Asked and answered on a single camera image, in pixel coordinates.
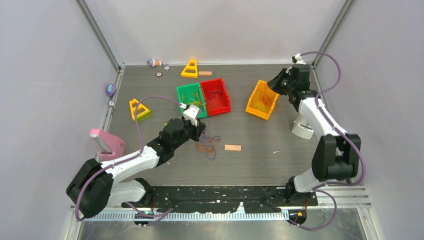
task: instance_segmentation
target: gray floor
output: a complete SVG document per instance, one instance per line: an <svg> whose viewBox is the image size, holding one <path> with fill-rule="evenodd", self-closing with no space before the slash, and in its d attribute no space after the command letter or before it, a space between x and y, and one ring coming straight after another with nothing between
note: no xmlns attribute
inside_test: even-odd
<svg viewBox="0 0 424 240"><path fill-rule="evenodd" d="M333 209L308 209L308 227L321 227ZM356 209L340 208L334 222L319 231L299 229L286 221L192 221L160 222L137 228L129 221L84 221L78 240L365 240Z"/></svg>
<svg viewBox="0 0 424 240"><path fill-rule="evenodd" d="M212 77L181 77L184 66L129 66L113 112L109 132L123 138L125 153L141 147L136 126L131 120L129 101L150 95L177 100L176 87L209 79L222 78L229 88L231 112L208 118L212 136L220 136L216 158L210 160L189 141L175 151L175 156L160 167L136 174L151 185L283 185L311 166L317 145L291 133L298 116L287 96L281 96L268 121L245 112L249 97L259 79L269 81L283 65L201 65L199 71L212 71ZM162 77L156 77L161 71ZM311 88L317 89L311 74ZM146 142L158 136L164 123L181 116L178 106L162 99L147 99L144 105L152 115L139 123ZM241 145L241 152L224 151L224 144Z"/></svg>

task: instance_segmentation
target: yellow plastic object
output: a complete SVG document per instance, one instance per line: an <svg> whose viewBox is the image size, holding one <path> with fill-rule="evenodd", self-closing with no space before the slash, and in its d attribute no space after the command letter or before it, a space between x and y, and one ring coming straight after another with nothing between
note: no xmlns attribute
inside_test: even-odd
<svg viewBox="0 0 424 240"><path fill-rule="evenodd" d="M259 80L249 98L246 112L262 119L270 119L280 95L272 91L264 80Z"/></svg>
<svg viewBox="0 0 424 240"><path fill-rule="evenodd" d="M182 70L181 77L197 79L198 76L198 62L195 59L190 59L184 67L184 70Z"/></svg>
<svg viewBox="0 0 424 240"><path fill-rule="evenodd" d="M136 121L136 106L139 103L139 101L137 99L133 99L131 101L129 101L129 109L131 111L131 117L132 120L135 122ZM141 121L145 118L147 118L148 116L152 115L152 112L146 107L144 106L142 103L140 103L140 105L138 105L138 109L137 109L137 121Z"/></svg>

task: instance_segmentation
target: white panel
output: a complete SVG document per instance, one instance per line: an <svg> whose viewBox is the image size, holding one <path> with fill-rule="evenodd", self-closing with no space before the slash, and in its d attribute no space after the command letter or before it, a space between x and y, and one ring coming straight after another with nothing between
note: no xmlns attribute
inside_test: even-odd
<svg viewBox="0 0 424 240"><path fill-rule="evenodd" d="M385 240L424 233L424 1L356 1L328 53L342 79L326 99L333 117L362 139L365 186ZM337 77L325 59L324 87Z"/></svg>
<svg viewBox="0 0 424 240"><path fill-rule="evenodd" d="M73 0L0 3L0 239L58 240L115 70Z"/></svg>
<svg viewBox="0 0 424 240"><path fill-rule="evenodd" d="M343 2L89 0L89 5L100 9L93 14L105 21L98 22L126 65L146 65L150 58L231 64L290 63L296 53L318 50Z"/></svg>

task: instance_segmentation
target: wooden block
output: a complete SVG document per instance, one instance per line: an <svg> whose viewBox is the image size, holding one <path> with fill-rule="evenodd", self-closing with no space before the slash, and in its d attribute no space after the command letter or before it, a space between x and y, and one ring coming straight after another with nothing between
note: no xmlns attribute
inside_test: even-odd
<svg viewBox="0 0 424 240"><path fill-rule="evenodd" d="M226 151L241 151L242 150L242 146L241 145L228 145L228 144L225 144L224 149Z"/></svg>
<svg viewBox="0 0 424 240"><path fill-rule="evenodd" d="M211 71L199 71L199 76L212 76Z"/></svg>

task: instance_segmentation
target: pink object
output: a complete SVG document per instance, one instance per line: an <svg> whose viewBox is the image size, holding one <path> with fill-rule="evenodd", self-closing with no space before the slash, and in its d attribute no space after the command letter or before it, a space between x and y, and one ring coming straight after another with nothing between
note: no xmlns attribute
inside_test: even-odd
<svg viewBox="0 0 424 240"><path fill-rule="evenodd" d="M125 141L122 138L100 129L92 129L90 137L102 161L114 160L124 155Z"/></svg>

